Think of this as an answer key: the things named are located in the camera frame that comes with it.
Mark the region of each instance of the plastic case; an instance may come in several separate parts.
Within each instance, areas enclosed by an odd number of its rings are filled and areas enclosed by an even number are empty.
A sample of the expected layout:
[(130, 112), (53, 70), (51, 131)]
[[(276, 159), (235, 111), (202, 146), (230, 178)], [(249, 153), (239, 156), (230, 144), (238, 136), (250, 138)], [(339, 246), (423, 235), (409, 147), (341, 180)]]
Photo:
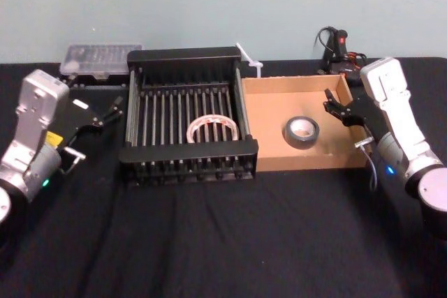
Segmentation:
[(107, 80), (114, 75), (129, 75), (127, 54), (141, 49), (142, 45), (130, 43), (70, 45), (59, 70), (62, 75), (91, 75), (96, 80)]

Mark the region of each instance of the open cardboard box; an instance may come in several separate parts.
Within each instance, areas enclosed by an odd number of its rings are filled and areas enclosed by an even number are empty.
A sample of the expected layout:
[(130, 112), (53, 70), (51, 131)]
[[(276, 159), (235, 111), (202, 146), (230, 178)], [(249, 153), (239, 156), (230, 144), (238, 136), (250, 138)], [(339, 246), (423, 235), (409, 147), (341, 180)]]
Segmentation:
[[(354, 147), (366, 137), (365, 130), (343, 126), (323, 107), (325, 89), (343, 105), (352, 101), (343, 76), (244, 78), (242, 88), (250, 133), (259, 144), (257, 171), (365, 166), (365, 157)], [(319, 125), (311, 149), (295, 149), (283, 137), (287, 121), (296, 116), (310, 117)]]

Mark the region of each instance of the black tablecloth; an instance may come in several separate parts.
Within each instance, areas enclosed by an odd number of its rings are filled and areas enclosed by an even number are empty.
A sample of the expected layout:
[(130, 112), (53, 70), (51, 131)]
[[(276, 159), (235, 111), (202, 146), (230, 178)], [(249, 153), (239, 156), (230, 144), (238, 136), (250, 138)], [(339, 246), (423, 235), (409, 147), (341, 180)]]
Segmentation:
[[(263, 76), (308, 75), (315, 61), (269, 61)], [(402, 59), (416, 121), (447, 162), (447, 59)], [(21, 79), (57, 64), (0, 65), (0, 151), (15, 129)], [(243, 74), (254, 70), (244, 68)], [(116, 91), (73, 91), (108, 106)], [(124, 120), (77, 148), (31, 208), (0, 297), (427, 297), (447, 295), (447, 248), (418, 203), (366, 170), (258, 173), (253, 181), (124, 187)]]

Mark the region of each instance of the tape roll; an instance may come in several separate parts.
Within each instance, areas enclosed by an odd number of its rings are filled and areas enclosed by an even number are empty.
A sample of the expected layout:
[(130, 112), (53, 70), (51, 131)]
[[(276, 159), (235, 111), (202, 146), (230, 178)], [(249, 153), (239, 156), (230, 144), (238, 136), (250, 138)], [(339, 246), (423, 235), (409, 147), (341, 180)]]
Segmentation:
[(308, 117), (294, 117), (287, 121), (283, 135), (286, 142), (296, 149), (312, 148), (318, 139), (320, 128)]

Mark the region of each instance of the light blue wall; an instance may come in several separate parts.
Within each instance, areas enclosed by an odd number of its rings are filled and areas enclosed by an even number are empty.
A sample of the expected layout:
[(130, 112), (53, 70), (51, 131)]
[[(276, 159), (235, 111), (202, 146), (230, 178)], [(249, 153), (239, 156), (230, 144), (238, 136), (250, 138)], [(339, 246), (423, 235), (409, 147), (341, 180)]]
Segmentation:
[(319, 58), (319, 28), (368, 56), (446, 56), (447, 0), (0, 0), (0, 63), (60, 61), (72, 42), (236, 41), (257, 59)]

